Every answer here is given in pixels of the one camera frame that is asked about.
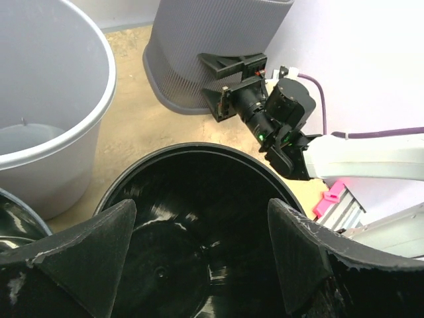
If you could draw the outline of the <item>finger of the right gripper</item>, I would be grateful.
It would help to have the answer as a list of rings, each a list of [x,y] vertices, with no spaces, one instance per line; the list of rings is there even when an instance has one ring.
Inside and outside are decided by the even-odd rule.
[[[214,119],[218,123],[226,120],[229,116],[229,102],[225,94],[207,88],[203,88],[201,93]]]
[[[242,56],[218,56],[201,53],[197,57],[216,80],[242,72],[246,62],[246,58]]]

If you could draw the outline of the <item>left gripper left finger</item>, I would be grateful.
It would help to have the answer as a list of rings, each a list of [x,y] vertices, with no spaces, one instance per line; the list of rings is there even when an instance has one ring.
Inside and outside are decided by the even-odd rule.
[[[110,317],[136,217],[125,199],[1,253],[2,317]]]

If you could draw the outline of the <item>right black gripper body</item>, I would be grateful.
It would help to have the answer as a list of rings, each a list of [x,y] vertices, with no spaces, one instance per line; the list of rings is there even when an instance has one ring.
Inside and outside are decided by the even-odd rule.
[[[265,112],[268,98],[264,79],[267,57],[263,53],[243,57],[246,62],[240,72],[241,81],[222,89],[229,102],[228,118],[238,115],[251,132],[271,133],[274,127]]]

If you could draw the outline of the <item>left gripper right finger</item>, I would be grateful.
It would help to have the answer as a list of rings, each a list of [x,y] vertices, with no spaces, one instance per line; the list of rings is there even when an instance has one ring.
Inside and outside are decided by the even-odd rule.
[[[423,263],[370,248],[280,199],[268,227],[290,317],[422,317]]]

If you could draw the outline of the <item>grey slotted square bin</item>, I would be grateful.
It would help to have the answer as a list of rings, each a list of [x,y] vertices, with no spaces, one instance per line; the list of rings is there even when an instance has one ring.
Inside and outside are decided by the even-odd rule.
[[[161,1],[142,56],[149,84],[163,106],[183,115],[209,110],[201,89],[218,89],[240,74],[215,80],[198,54],[263,53],[293,1]]]

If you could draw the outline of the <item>black ribbed round bin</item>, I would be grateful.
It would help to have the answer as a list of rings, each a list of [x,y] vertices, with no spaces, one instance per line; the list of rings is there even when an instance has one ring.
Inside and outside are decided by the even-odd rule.
[[[113,317],[285,317],[267,208],[301,205],[271,169],[213,143],[175,144],[127,168],[96,212],[136,218]]]

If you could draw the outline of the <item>light grey round bucket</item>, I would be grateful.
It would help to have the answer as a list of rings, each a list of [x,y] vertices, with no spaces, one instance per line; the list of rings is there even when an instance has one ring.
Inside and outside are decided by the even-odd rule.
[[[70,1],[1,2],[1,187],[43,219],[73,206],[93,170],[117,70]]]

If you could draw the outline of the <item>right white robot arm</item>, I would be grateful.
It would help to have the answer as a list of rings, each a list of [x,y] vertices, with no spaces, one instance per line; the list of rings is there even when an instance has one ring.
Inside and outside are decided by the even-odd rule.
[[[239,83],[202,89],[217,122],[239,116],[271,167],[289,180],[335,177],[423,179],[423,129],[306,135],[316,102],[296,68],[281,67],[266,79],[267,57],[202,53],[199,61],[221,80],[240,74]]]

